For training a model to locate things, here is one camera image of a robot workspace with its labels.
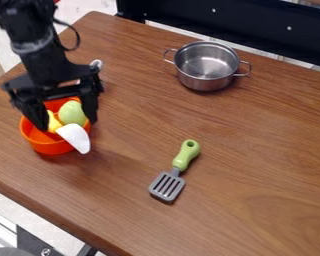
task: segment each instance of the stainless steel pot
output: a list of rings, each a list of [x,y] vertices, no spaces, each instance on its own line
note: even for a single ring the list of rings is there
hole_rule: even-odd
[[[169,52],[175,52],[174,61],[166,58]],[[249,76],[252,69],[232,48],[215,42],[195,42],[180,49],[167,49],[163,58],[176,66],[182,84],[197,91],[220,90],[235,76]],[[236,73],[240,63],[248,65],[247,73]]]

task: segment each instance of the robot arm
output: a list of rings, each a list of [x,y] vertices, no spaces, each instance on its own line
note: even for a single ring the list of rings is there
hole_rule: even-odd
[[[2,88],[10,95],[12,105],[43,131],[49,121],[43,101],[78,96],[84,113],[95,123],[97,98],[103,92],[97,65],[76,65],[66,58],[68,49],[53,26],[59,22],[54,18],[55,10],[53,0],[0,0],[0,26],[7,31],[12,50],[27,70]],[[76,35],[78,47],[80,37]],[[60,83],[78,79],[79,84],[59,87]]]

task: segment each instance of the gray spatula head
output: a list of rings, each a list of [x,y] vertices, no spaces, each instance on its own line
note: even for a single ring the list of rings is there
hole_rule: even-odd
[[[180,194],[186,182],[178,177],[179,173],[161,172],[160,175],[149,186],[149,193],[165,203],[173,203]]]

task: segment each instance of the red bowl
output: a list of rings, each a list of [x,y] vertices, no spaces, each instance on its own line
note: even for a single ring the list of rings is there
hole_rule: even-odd
[[[46,109],[51,110],[57,116],[57,112],[61,106],[70,100],[80,102],[79,98],[73,97],[50,100],[44,103]],[[86,121],[83,128],[87,133],[90,133],[91,124],[89,120]],[[42,154],[60,155],[70,152],[74,149],[74,147],[72,147],[58,134],[40,131],[24,116],[22,116],[20,119],[20,132],[22,136],[31,144],[32,148]]]

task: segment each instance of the black cable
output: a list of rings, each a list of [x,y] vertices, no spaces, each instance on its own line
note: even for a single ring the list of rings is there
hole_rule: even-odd
[[[80,35],[79,35],[78,31],[77,31],[73,26],[71,26],[70,24],[68,24],[68,23],[66,23],[66,22],[64,22],[64,21],[60,21],[60,20],[58,20],[58,19],[56,19],[56,18],[53,18],[53,21],[54,21],[54,23],[56,23],[56,24],[69,27],[69,28],[72,29],[72,30],[75,32],[75,34],[76,34],[76,39],[77,39],[77,41],[76,41],[76,45],[75,45],[73,48],[67,48],[67,47],[65,47],[65,46],[60,42],[60,40],[58,39],[58,40],[57,40],[57,43],[60,45],[60,47],[62,47],[65,51],[68,51],[68,52],[69,52],[69,51],[74,51],[74,50],[76,50],[76,49],[80,46],[80,42],[81,42],[81,40],[80,40]]]

